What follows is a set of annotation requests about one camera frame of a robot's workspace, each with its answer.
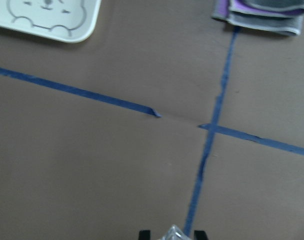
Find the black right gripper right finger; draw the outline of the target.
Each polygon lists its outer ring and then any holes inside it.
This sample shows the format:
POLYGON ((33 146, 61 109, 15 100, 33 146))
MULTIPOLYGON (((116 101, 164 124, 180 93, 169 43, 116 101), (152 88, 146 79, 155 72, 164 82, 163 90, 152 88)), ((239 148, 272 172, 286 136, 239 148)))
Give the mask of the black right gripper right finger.
POLYGON ((207 233, 204 230, 195 230, 193 237, 194 240, 208 240, 207 233))

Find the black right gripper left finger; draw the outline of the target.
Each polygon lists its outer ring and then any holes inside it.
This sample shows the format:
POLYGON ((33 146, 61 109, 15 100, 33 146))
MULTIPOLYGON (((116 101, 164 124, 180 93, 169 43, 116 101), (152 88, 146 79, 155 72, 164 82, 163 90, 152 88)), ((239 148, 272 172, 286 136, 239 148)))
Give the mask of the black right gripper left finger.
POLYGON ((140 230, 138 233, 138 240, 151 240, 151 231, 150 230, 140 230))

